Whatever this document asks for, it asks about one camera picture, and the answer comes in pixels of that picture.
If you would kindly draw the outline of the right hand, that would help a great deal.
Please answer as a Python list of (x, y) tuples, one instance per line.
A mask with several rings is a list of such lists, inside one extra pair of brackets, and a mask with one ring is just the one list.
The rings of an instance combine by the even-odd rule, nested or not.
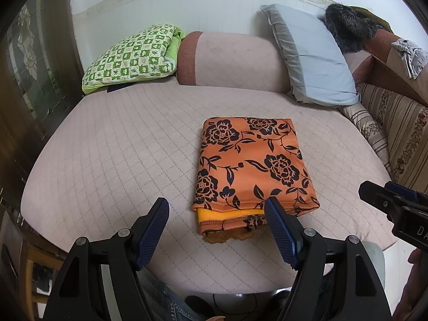
[(393, 320), (406, 320), (427, 289), (427, 253), (421, 249), (413, 250), (408, 263), (412, 265), (411, 272), (392, 315)]

